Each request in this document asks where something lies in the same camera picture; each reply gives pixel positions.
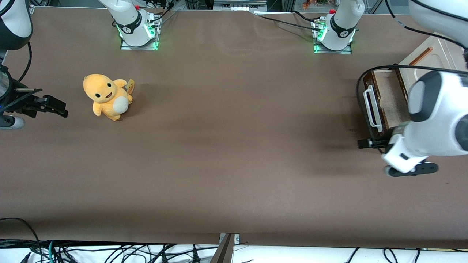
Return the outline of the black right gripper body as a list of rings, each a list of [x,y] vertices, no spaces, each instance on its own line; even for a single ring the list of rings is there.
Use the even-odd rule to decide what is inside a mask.
[[[0,112],[20,111],[33,99],[33,95],[42,89],[30,89],[19,81],[13,79],[7,67],[2,67],[0,72]]]

